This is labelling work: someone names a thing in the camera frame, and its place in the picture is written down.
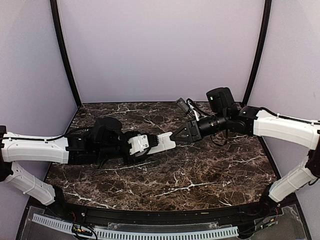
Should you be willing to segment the white remote control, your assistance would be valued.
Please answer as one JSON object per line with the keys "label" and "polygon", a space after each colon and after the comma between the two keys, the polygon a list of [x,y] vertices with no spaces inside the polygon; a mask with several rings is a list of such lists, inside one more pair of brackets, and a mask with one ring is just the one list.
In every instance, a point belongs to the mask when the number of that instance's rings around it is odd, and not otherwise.
{"label": "white remote control", "polygon": [[151,154],[156,154],[156,153],[174,149],[176,147],[176,142],[170,139],[170,136],[172,134],[173,133],[169,131],[169,132],[165,132],[157,135],[157,139],[159,141],[158,145],[152,147],[147,154],[151,155]]}

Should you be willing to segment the left black frame post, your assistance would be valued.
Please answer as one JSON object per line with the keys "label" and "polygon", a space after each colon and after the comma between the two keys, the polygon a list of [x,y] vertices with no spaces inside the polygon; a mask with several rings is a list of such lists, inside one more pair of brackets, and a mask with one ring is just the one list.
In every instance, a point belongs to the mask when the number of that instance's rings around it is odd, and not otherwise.
{"label": "left black frame post", "polygon": [[55,35],[58,43],[58,48],[60,52],[60,56],[62,59],[64,71],[67,77],[67,81],[74,99],[74,102],[76,104],[77,108],[80,108],[82,106],[82,101],[76,86],[75,78],[72,72],[69,56],[67,53],[67,48],[65,44],[65,39],[64,39],[64,34],[63,34],[63,28],[61,24],[61,19],[60,19],[60,13],[59,13],[59,6],[58,6],[58,1],[57,0],[50,0],[50,9],[51,9],[51,15],[52,15],[52,20],[53,20],[53,25],[54,25],[54,30],[55,30]]}

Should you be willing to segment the right black frame post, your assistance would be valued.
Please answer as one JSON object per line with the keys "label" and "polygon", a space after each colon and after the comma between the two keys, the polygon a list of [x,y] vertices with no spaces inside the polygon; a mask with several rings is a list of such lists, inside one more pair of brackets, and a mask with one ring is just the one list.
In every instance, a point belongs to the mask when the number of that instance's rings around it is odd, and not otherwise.
{"label": "right black frame post", "polygon": [[272,8],[272,0],[265,0],[256,51],[255,51],[250,75],[248,78],[248,83],[242,99],[242,103],[244,105],[247,105],[249,103],[251,93],[253,91],[255,80],[257,77],[257,73],[259,70],[259,66],[260,66],[260,62],[261,62],[261,58],[264,50],[265,40],[267,36],[268,26],[269,26],[271,8]]}

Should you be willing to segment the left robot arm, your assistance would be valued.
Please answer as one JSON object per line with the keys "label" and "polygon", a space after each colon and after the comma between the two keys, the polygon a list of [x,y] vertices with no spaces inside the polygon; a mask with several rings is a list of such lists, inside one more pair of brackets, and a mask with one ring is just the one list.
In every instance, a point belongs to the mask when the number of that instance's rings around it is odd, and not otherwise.
{"label": "left robot arm", "polygon": [[0,180],[12,183],[24,194],[38,200],[60,218],[71,213],[63,191],[26,172],[18,161],[45,161],[67,165],[93,164],[122,158],[124,164],[138,163],[159,144],[156,135],[122,131],[113,117],[98,118],[92,127],[71,130],[57,137],[19,136],[0,127]]}

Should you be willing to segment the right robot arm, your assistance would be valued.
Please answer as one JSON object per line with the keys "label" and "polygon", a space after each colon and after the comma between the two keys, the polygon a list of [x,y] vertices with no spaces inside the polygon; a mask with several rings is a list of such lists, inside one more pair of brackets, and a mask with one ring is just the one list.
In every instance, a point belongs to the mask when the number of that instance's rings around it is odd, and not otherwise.
{"label": "right robot arm", "polygon": [[228,87],[219,87],[206,94],[213,115],[189,120],[170,139],[195,143],[221,131],[248,136],[271,137],[309,149],[307,157],[267,190],[267,197],[255,205],[255,213],[266,217],[291,193],[320,177],[320,123],[274,113],[265,107],[240,107]]}

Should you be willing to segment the black front rail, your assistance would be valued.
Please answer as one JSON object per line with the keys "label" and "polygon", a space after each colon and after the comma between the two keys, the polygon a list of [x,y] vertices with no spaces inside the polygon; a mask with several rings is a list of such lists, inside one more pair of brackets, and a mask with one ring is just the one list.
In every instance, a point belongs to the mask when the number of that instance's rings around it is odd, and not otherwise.
{"label": "black front rail", "polygon": [[306,222],[300,203],[294,193],[285,198],[280,207],[258,213],[256,210],[259,205],[259,202],[253,202],[200,210],[135,211],[65,203],[69,212],[67,220],[75,220],[77,223],[92,226],[107,226],[109,223],[160,226],[217,222],[221,226],[231,224],[245,227],[253,226],[255,220],[272,216],[276,216],[281,221],[292,219],[301,224]]}

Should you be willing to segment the black frame post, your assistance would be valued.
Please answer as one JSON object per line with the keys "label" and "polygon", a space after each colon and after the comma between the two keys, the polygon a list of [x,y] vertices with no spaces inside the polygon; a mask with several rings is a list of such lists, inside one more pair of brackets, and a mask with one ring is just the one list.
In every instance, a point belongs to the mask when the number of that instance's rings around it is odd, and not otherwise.
{"label": "black frame post", "polygon": [[50,0],[50,9],[51,9],[51,15],[52,15],[52,20],[53,20],[53,25],[54,25],[54,30],[55,30],[55,35],[58,43],[58,48],[60,52],[60,56],[62,59],[64,71],[67,77],[67,81],[74,99],[74,102],[76,104],[77,108],[80,108],[82,106],[82,101],[76,86],[75,78],[72,72],[69,56],[67,53],[67,48],[65,44],[65,39],[64,39],[64,34],[63,34],[63,28],[61,24],[61,19],[60,19],[60,13],[59,13],[59,6],[58,6],[58,1],[57,0]]}
{"label": "black frame post", "polygon": [[253,91],[255,80],[257,77],[257,73],[259,70],[259,66],[260,66],[260,62],[261,62],[261,58],[264,50],[265,40],[267,36],[268,26],[269,26],[271,8],[272,8],[272,0],[265,0],[256,51],[255,51],[250,75],[248,78],[248,83],[242,99],[242,103],[244,105],[247,105],[249,103],[251,93]]}

